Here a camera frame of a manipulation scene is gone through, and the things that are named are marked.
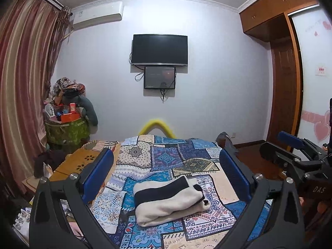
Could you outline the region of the yellow curved foam tube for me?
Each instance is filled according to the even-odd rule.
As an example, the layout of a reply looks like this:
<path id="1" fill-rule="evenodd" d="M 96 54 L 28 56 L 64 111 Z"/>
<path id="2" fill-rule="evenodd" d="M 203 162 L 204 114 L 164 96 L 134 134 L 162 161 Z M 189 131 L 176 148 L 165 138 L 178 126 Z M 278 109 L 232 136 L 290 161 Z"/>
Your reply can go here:
<path id="1" fill-rule="evenodd" d="M 161 119 L 149 120 L 140 130 L 139 135 L 149 134 L 154 129 L 158 129 L 168 138 L 176 138 L 171 128 Z"/>

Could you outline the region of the wall mounted black television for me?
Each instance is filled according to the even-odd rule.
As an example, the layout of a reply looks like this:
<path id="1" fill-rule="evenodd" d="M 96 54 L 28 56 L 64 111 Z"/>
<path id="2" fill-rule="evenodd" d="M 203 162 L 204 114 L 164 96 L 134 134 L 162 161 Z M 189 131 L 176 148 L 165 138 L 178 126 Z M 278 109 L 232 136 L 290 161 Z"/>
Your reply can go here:
<path id="1" fill-rule="evenodd" d="M 188 37 L 168 34 L 134 34 L 133 65 L 188 65 Z"/>

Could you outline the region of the small wall monitor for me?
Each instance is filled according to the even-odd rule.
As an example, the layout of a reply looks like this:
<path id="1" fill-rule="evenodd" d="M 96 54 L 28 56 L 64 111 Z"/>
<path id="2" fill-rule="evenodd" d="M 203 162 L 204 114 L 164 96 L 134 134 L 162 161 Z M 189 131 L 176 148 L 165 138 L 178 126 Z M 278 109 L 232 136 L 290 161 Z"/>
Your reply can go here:
<path id="1" fill-rule="evenodd" d="M 176 68 L 170 66 L 146 66 L 144 71 L 145 89 L 175 89 Z"/>

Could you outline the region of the white and navy fleece sweater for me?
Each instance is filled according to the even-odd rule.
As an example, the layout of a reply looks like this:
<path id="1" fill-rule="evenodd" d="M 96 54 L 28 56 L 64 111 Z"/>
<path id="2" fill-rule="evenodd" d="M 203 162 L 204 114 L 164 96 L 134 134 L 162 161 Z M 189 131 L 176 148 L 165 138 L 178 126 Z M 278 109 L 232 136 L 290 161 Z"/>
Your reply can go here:
<path id="1" fill-rule="evenodd" d="M 197 178 L 184 175 L 168 182 L 145 181 L 133 187 L 136 223 L 154 227 L 204 212 L 211 202 Z"/>

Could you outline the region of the pile of clothes and boxes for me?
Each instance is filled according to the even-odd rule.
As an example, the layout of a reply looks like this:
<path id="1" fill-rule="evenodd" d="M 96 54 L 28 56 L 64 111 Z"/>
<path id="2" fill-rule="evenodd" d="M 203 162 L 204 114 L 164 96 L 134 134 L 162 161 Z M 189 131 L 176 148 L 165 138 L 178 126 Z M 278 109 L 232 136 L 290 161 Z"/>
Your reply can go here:
<path id="1" fill-rule="evenodd" d="M 67 77 L 60 78 L 54 84 L 44 105 L 52 105 L 53 108 L 60 105 L 75 104 L 81 117 L 88 120 L 93 126 L 98 126 L 98 118 L 91 101 L 85 96 L 85 86 L 71 81 Z"/>

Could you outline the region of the blue patchwork bed cover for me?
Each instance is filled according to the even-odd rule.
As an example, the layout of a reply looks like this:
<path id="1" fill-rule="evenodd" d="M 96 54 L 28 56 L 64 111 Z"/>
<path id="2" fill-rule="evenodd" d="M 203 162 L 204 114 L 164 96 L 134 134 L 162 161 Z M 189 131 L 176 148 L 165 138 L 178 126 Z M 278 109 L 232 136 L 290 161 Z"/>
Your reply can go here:
<path id="1" fill-rule="evenodd" d="M 112 150 L 114 165 L 91 211 L 117 248 L 215 248 L 246 207 L 219 162 L 221 148 L 202 139 L 145 134 L 123 142 L 94 140 L 85 149 Z M 152 227 L 138 225 L 134 187 L 186 177 L 210 208 Z"/>

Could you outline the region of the green fabric laundry basket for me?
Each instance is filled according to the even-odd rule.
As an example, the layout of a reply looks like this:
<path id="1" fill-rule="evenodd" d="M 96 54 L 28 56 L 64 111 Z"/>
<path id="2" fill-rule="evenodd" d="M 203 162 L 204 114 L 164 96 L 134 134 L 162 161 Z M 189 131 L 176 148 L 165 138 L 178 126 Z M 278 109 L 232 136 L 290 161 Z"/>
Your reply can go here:
<path id="1" fill-rule="evenodd" d="M 58 145 L 78 145 L 82 140 L 89 139 L 89 126 L 85 119 L 55 124 L 45 123 L 47 140 Z"/>

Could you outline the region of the white air conditioner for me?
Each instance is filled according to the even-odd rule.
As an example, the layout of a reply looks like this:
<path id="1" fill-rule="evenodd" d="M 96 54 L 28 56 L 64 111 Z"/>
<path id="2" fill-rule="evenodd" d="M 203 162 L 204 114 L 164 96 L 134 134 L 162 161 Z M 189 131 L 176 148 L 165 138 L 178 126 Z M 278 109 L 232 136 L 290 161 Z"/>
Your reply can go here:
<path id="1" fill-rule="evenodd" d="M 121 21 L 123 11 L 124 4 L 121 1 L 77 7 L 73 13 L 73 30 Z"/>

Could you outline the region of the brown wooden wardrobe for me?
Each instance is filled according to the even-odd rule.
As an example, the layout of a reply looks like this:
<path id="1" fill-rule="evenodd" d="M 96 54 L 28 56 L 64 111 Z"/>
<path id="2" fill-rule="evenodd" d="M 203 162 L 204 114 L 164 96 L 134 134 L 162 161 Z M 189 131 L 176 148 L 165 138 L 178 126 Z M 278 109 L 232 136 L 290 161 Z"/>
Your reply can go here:
<path id="1" fill-rule="evenodd" d="M 273 93 L 267 141 L 287 151 L 291 147 L 277 135 L 298 133 L 303 99 L 300 49 L 289 14 L 316 4 L 316 0 L 248 0 L 239 7 L 243 32 L 270 44 Z"/>

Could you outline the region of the white sliding wardrobe door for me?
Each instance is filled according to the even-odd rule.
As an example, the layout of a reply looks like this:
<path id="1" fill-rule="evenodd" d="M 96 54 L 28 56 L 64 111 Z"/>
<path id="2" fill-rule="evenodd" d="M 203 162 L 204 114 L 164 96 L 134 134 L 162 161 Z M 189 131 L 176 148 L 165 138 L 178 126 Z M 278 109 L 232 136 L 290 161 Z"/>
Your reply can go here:
<path id="1" fill-rule="evenodd" d="M 303 102 L 298 137 L 321 146 L 329 142 L 331 127 L 331 22 L 319 6 L 290 15 L 298 39 Z"/>

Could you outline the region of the striped red curtain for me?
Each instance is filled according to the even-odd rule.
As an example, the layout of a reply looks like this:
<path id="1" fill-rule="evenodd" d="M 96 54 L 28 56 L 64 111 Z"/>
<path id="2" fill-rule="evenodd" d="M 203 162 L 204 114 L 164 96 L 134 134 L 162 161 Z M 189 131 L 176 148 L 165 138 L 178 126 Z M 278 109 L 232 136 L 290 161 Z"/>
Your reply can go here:
<path id="1" fill-rule="evenodd" d="M 13 195 L 46 147 L 44 101 L 69 15 L 45 0 L 13 0 L 1 18 L 1 177 Z"/>

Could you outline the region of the wooden lap desk board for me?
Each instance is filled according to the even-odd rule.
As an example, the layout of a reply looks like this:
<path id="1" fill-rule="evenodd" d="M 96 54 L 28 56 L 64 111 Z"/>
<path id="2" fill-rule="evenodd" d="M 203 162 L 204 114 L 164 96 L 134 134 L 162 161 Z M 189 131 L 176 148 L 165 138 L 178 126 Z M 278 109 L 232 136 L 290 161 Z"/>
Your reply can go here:
<path id="1" fill-rule="evenodd" d="M 114 164 L 109 171 L 106 180 L 110 179 L 111 174 L 114 172 L 115 164 L 119 155 L 121 143 L 118 141 L 106 140 L 93 140 L 84 144 L 81 148 L 77 149 L 73 154 L 66 156 L 64 162 L 50 176 L 50 181 L 65 180 L 71 173 L 80 174 L 83 169 L 93 161 L 101 153 L 104 148 L 108 148 L 113 152 Z"/>

